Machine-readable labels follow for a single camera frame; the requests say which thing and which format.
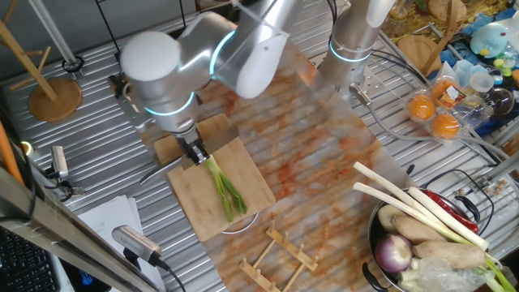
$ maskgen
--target metal rod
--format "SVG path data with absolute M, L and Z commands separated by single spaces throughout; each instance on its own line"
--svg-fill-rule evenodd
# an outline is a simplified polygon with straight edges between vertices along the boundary
M 19 210 L 19 213 L 30 213 L 29 210 L 32 193 L 25 186 L 16 182 L 3 168 L 0 167 L 0 185 L 2 192 L 0 192 L 0 214 L 10 216 L 14 210 Z M 133 291 L 159 291 L 155 283 L 149 280 L 142 272 L 133 266 L 127 260 L 124 260 L 116 250 L 114 250 L 107 242 L 97 235 L 92 229 L 89 229 L 84 222 L 82 222 L 72 211 L 67 209 L 62 203 L 58 201 L 53 195 L 42 190 L 45 193 L 45 201 L 36 197 L 36 207 L 32 215 L 33 221 L 30 223 L 31 230 L 35 236 L 52 235 L 49 238 L 53 242 L 55 239 L 60 239 L 56 244 L 66 244 L 68 247 L 73 247 L 76 255 L 72 254 L 71 259 L 77 260 L 77 255 L 80 253 L 86 255 L 99 264 L 99 268 L 92 267 L 90 263 L 77 260 L 74 264 L 79 265 L 79 268 L 90 268 L 94 277 L 100 279 L 112 280 L 109 281 L 111 286 L 115 286 L 118 290 L 133 292 Z M 22 236 L 19 230 L 20 224 L 13 225 L 8 221 L 1 223 L 3 227 L 8 228 Z M 29 237 L 36 245 L 45 243 L 44 241 L 36 241 L 33 237 Z M 41 246 L 48 251 L 56 251 L 48 245 Z M 109 278 L 101 274 L 100 269 L 108 269 L 110 274 L 106 274 Z
M 117 45 L 117 42 L 115 40 L 114 34 L 112 33 L 112 29 L 110 29 L 110 26 L 108 25 L 108 20 L 106 20 L 105 13 L 103 13 L 103 10 L 101 9 L 101 5 L 99 4 L 103 1 L 96 0 L 97 9 L 99 9 L 99 13 L 101 13 L 101 17 L 103 18 L 103 21 L 105 22 L 106 29 L 108 29 L 108 33 L 110 34 L 110 38 L 112 39 L 112 42 L 115 45 L 115 49 L 117 49 L 117 51 L 119 53 L 121 53 L 121 50 L 119 49 L 119 46 Z
M 77 61 L 75 60 L 75 55 L 72 53 L 71 48 L 66 43 L 63 35 L 59 32 L 58 27 L 50 16 L 45 4 L 43 4 L 41 0 L 29 0 L 29 3 L 31 3 L 32 9 L 34 9 L 34 12 L 38 15 L 38 18 L 49 33 L 54 44 L 58 47 L 58 50 L 65 59 L 65 62 L 70 67 L 76 66 Z

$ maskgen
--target orange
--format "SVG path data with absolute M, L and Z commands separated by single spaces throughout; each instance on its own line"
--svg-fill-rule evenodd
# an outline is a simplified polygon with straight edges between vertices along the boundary
M 456 87 L 456 84 L 450 80 L 440 80 L 435 86 L 431 88 L 431 97 L 433 100 L 441 97 L 449 87 Z
M 411 117 L 425 120 L 435 114 L 435 104 L 430 97 L 420 94 L 410 100 L 407 110 Z
M 450 114 L 439 114 L 431 121 L 433 136 L 442 139 L 452 139 L 460 130 L 460 124 Z

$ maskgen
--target green onion stalk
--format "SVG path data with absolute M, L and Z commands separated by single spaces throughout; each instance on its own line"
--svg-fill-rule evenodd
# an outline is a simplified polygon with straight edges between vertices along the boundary
M 221 203 L 224 205 L 225 212 L 227 213 L 227 221 L 232 223 L 234 221 L 234 212 L 233 206 L 227 200 L 227 196 L 225 195 L 225 188 L 230 194 L 231 199 L 233 200 L 234 207 L 240 214 L 247 213 L 247 205 L 242 198 L 242 195 L 236 190 L 233 183 L 227 178 L 223 171 L 221 171 L 220 167 L 215 161 L 214 157 L 211 155 L 206 161 L 205 165 L 211 171 L 212 177 L 214 178 L 214 183 L 217 187 L 218 197 L 220 197 Z

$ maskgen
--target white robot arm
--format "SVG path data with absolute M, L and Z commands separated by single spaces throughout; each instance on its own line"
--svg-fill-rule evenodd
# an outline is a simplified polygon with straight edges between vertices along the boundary
M 272 81 L 288 40 L 286 31 L 302 4 L 300 0 L 233 2 L 243 12 L 238 26 L 207 12 L 177 40 L 162 32 L 143 32 L 121 55 L 121 67 L 145 109 L 197 165 L 208 154 L 196 130 L 194 91 L 217 79 L 244 98 L 262 93 Z

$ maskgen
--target keyboard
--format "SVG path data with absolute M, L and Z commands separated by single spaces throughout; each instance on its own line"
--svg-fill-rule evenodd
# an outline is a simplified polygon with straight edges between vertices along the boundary
M 0 291 L 58 292 L 50 254 L 29 241 L 0 229 Z

